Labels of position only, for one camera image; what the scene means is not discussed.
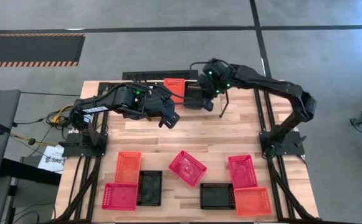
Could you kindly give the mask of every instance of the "plastic basket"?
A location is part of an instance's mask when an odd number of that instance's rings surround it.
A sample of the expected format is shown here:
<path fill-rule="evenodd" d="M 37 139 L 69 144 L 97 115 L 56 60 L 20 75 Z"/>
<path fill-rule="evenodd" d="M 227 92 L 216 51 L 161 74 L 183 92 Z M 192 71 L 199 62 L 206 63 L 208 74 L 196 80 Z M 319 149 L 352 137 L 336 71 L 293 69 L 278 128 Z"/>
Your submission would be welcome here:
<path fill-rule="evenodd" d="M 116 184 L 137 184 L 140 168 L 141 152 L 119 152 L 114 182 Z"/>
<path fill-rule="evenodd" d="M 102 209 L 135 210 L 138 196 L 137 184 L 106 184 Z"/>
<path fill-rule="evenodd" d="M 181 151 L 168 168 L 192 187 L 196 186 L 207 170 L 207 167 L 185 151 Z"/>
<path fill-rule="evenodd" d="M 200 184 L 201 209 L 235 209 L 232 184 Z"/>
<path fill-rule="evenodd" d="M 239 216 L 271 215 L 268 191 L 265 187 L 235 189 L 236 213 Z"/>
<path fill-rule="evenodd" d="M 139 172 L 138 200 L 140 206 L 161 205 L 161 185 L 163 171 L 141 171 Z"/>
<path fill-rule="evenodd" d="M 229 171 L 235 189 L 256 187 L 257 178 L 250 155 L 228 157 Z"/>
<path fill-rule="evenodd" d="M 183 78 L 165 78 L 164 86 L 171 90 L 178 96 L 184 96 L 185 93 L 185 79 Z M 183 99 L 177 96 L 171 96 L 174 103 L 182 103 Z"/>

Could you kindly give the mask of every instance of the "mounting plate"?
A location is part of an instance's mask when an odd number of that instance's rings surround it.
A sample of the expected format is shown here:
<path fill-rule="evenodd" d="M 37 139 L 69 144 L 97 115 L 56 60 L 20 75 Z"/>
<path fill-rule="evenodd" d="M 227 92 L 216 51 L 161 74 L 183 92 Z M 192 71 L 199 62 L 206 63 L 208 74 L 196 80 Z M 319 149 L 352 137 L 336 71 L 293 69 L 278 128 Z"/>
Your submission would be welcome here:
<path fill-rule="evenodd" d="M 74 142 L 80 141 L 81 134 L 79 133 L 71 133 L 67 136 L 66 143 L 70 146 L 64 147 L 63 156 L 71 157 L 71 156 L 86 156 L 86 157 L 102 157 L 106 153 L 106 145 L 107 145 L 107 134 L 104 134 L 100 137 L 99 143 L 95 147 L 90 146 L 78 146 L 73 144 Z"/>
<path fill-rule="evenodd" d="M 261 142 L 261 150 L 264 152 L 268 146 L 268 138 L 270 136 L 270 132 L 264 131 L 260 133 L 260 142 Z M 284 155 L 304 155 L 304 147 L 302 144 L 298 144 L 301 141 L 301 135 L 298 131 L 291 131 L 286 134 L 285 140 L 283 140 L 282 146 L 276 148 L 277 156 Z"/>

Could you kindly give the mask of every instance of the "orange basket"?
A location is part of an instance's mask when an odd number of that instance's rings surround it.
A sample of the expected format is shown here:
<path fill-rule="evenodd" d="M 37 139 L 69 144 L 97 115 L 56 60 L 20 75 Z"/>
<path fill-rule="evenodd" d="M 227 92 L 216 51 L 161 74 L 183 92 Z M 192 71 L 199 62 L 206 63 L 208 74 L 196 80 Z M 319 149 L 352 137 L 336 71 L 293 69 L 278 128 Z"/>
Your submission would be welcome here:
<path fill-rule="evenodd" d="M 236 213 L 238 216 L 271 215 L 267 188 L 249 187 L 235 189 Z"/>
<path fill-rule="evenodd" d="M 141 152 L 118 152 L 116 184 L 137 184 L 141 169 Z"/>
<path fill-rule="evenodd" d="M 183 97 L 185 94 L 185 79 L 183 78 L 165 78 L 164 86 L 178 96 Z M 183 103 L 183 98 L 179 98 L 173 95 L 171 96 L 171 99 L 174 101 L 174 103 Z"/>

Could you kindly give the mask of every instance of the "pink basket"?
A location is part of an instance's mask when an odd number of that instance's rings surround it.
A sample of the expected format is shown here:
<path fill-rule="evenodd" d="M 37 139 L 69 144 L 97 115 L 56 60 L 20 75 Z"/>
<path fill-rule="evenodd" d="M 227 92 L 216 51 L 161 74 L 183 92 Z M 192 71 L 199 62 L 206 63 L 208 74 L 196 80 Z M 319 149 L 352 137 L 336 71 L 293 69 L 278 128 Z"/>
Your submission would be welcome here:
<path fill-rule="evenodd" d="M 257 186 L 257 178 L 250 155 L 230 156 L 228 161 L 234 189 Z"/>
<path fill-rule="evenodd" d="M 192 187 L 196 186 L 207 170 L 207 167 L 185 151 L 181 151 L 168 168 Z"/>
<path fill-rule="evenodd" d="M 135 210 L 137 196 L 137 184 L 106 184 L 102 209 Z"/>

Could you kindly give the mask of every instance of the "concrete floor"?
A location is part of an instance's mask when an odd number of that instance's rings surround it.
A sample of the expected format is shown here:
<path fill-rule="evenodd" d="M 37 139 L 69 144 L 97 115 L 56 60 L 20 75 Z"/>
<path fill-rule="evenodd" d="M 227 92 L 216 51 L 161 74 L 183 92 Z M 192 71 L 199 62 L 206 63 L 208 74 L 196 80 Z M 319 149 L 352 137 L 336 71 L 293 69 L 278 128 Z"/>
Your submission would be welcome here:
<path fill-rule="evenodd" d="M 362 0 L 256 4 L 262 26 L 362 25 Z M 0 29 L 252 25 L 247 0 L 0 0 Z M 348 122 L 362 110 L 362 30 L 263 35 L 272 76 L 300 84 L 318 101 L 315 119 L 299 130 L 308 136 L 304 146 L 320 216 L 362 223 L 362 134 Z M 127 71 L 188 69 L 191 62 L 212 57 L 263 72 L 254 31 L 101 33 L 87 34 L 77 67 L 0 68 L 0 90 L 79 94 L 84 80 L 119 80 Z M 74 99 L 22 95 L 16 121 L 33 121 Z M 14 131 L 40 139 L 47 129 L 32 124 Z M 46 139 L 60 140 L 58 131 Z M 10 141 L 6 157 L 29 153 Z"/>

